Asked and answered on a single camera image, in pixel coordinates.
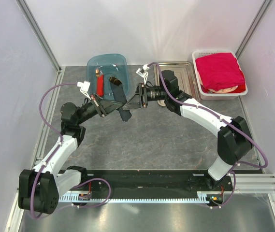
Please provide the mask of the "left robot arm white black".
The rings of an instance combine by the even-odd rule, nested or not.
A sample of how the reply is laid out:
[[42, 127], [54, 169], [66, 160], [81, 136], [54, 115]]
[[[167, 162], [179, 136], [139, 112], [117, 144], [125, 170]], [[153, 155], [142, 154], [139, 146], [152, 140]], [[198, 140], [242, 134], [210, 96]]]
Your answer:
[[84, 139], [86, 128], [82, 123], [95, 115], [105, 117], [122, 106], [120, 101], [105, 100], [97, 94], [91, 95], [90, 101], [81, 107], [72, 102], [63, 104], [61, 131], [55, 145], [40, 163], [31, 170], [23, 170], [19, 176], [19, 208], [51, 214], [67, 191], [87, 188], [85, 168], [73, 166], [62, 174], [60, 169]]

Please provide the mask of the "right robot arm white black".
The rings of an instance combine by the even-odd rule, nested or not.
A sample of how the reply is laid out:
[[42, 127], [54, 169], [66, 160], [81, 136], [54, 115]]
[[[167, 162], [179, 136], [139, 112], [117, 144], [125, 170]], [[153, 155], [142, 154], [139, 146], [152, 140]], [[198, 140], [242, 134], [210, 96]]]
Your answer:
[[205, 187], [216, 190], [232, 166], [253, 147], [246, 120], [240, 116], [231, 118], [221, 115], [202, 105], [180, 89], [177, 77], [170, 70], [162, 71], [158, 86], [139, 83], [124, 109], [146, 108], [149, 102], [159, 100], [164, 101], [169, 111], [193, 120], [216, 136], [218, 158], [208, 168], [208, 175], [204, 178]]

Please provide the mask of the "black paper napkin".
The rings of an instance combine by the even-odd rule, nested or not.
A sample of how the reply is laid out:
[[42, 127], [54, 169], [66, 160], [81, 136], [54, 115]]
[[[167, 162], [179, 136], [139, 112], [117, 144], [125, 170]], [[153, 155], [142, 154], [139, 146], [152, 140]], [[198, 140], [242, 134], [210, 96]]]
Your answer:
[[[110, 87], [111, 87], [111, 90], [112, 90], [112, 93], [113, 93], [113, 96], [114, 96], [114, 100], [117, 101], [117, 102], [122, 102], [123, 105], [124, 105], [127, 102], [127, 99], [126, 99], [126, 95], [125, 95], [124, 90], [123, 90], [123, 85], [115, 86], [115, 85], [110, 83]], [[130, 111], [129, 110], [124, 110], [123, 107], [120, 107], [118, 109], [118, 112], [120, 114], [120, 117], [121, 117], [122, 121], [124, 121], [124, 122], [127, 122], [132, 116]]]

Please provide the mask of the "gold fork green handle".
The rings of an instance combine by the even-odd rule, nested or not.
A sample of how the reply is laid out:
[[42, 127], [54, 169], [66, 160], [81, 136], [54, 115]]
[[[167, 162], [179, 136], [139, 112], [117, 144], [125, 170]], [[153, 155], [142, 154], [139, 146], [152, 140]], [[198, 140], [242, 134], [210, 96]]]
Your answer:
[[119, 79], [117, 79], [116, 77], [114, 77], [114, 76], [110, 77], [109, 81], [110, 81], [111, 84], [113, 84], [115, 86], [122, 85], [122, 82]]

